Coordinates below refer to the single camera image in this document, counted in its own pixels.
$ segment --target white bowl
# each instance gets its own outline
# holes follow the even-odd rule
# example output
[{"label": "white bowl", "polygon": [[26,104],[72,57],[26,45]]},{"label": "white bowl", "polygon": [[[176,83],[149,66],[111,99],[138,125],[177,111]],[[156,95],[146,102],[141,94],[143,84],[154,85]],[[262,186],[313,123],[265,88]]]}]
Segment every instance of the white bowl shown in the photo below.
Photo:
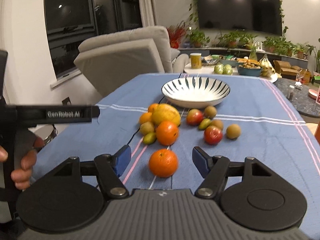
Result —
[{"label": "white bowl", "polygon": [[184,108],[205,108],[221,103],[230,93],[227,83],[208,77],[171,80],[161,89],[171,103]]}]

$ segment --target finger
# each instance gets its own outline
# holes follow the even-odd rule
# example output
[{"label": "finger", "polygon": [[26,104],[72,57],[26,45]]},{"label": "finger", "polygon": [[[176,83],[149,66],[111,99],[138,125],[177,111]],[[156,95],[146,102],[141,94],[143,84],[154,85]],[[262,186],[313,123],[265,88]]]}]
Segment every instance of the finger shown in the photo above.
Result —
[{"label": "finger", "polygon": [[32,168],[37,161],[37,152],[36,151],[29,151],[22,159],[21,159],[21,168],[23,170],[29,170]]},{"label": "finger", "polygon": [[0,162],[3,163],[7,160],[8,158],[8,153],[6,152],[5,149],[3,149],[1,146],[0,146]]},{"label": "finger", "polygon": [[17,169],[11,172],[11,179],[14,182],[25,182],[31,178],[32,169],[24,171],[23,169]]},{"label": "finger", "polygon": [[35,143],[33,144],[33,147],[43,147],[44,141],[37,136]]},{"label": "finger", "polygon": [[24,190],[30,187],[30,181],[25,181],[25,182],[16,182],[15,186],[17,189]]}]

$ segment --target gray sofa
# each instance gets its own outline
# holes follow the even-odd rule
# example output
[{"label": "gray sofa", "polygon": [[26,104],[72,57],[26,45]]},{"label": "gray sofa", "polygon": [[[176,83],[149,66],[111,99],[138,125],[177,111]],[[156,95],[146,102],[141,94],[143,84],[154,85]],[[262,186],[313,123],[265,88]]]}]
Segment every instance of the gray sofa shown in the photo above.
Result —
[{"label": "gray sofa", "polygon": [[162,26],[89,38],[80,44],[79,52],[75,65],[104,97],[139,74],[182,73],[189,61],[182,54],[172,63],[179,51],[170,48]]}]

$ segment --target wall outlet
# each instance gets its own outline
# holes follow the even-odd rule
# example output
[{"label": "wall outlet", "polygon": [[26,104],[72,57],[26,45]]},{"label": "wall outlet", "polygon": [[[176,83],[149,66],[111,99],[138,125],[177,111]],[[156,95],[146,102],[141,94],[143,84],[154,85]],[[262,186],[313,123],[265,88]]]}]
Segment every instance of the wall outlet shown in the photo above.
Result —
[{"label": "wall outlet", "polygon": [[66,99],[63,99],[62,100],[62,104],[64,105],[64,106],[71,106],[71,100],[70,100],[70,98],[69,97],[67,97]]}]

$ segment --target white wall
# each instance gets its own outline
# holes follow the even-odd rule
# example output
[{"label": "white wall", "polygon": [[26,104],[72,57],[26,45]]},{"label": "white wall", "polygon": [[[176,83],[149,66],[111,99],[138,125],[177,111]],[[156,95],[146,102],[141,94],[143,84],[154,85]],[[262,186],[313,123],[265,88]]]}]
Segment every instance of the white wall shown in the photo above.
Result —
[{"label": "white wall", "polygon": [[101,96],[83,76],[50,89],[54,73],[44,20],[44,0],[0,0],[0,48],[9,53],[5,86],[11,104],[96,103]]},{"label": "white wall", "polygon": [[[189,4],[191,0],[156,0],[156,9],[160,25],[166,27],[176,25],[187,20],[190,15]],[[293,43],[309,42],[319,45],[320,38],[320,0],[283,0],[284,26],[288,26],[287,39]],[[213,41],[218,31],[205,30]],[[309,69],[313,69],[313,59]]]}]

